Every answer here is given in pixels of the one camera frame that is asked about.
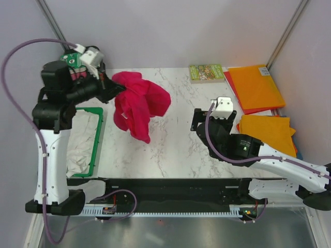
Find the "magenta pink t-shirt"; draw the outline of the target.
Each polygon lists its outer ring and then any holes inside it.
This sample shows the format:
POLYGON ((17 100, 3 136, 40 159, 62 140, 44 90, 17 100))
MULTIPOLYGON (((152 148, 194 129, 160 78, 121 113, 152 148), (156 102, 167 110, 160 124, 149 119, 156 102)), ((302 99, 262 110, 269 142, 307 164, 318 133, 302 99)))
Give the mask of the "magenta pink t-shirt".
POLYGON ((149 122, 153 117, 162 117, 171 104, 170 94, 161 86, 142 78, 139 72, 123 71, 112 80, 126 87, 115 97, 113 121, 132 137, 150 143, 149 122))

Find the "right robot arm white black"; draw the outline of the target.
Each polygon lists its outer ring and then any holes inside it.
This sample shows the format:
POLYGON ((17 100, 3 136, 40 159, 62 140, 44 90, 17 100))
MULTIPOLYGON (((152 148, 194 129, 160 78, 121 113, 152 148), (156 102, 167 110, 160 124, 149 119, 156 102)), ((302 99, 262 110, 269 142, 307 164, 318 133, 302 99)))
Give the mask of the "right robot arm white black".
POLYGON ((215 118, 211 111, 194 109, 191 131, 208 148, 209 156, 234 166, 271 172, 281 179, 245 179, 237 190, 238 200, 253 199, 301 200, 310 208, 330 210, 330 164, 316 165, 286 155, 267 143, 246 134, 232 134, 236 116, 215 118))

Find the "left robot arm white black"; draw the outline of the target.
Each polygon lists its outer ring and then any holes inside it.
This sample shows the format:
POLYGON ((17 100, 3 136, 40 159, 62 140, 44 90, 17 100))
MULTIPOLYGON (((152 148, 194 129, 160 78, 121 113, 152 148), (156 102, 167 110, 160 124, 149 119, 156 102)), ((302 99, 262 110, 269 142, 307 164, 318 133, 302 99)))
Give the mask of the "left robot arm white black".
POLYGON ((109 203, 113 190, 103 181, 68 186, 67 148, 76 105, 92 98, 108 103, 126 87, 100 70, 96 76, 74 80, 69 66, 61 60, 44 65, 41 78, 44 87, 32 111, 38 145, 38 181, 34 198, 25 204, 26 212, 70 216, 79 215, 84 205, 95 198, 109 203))

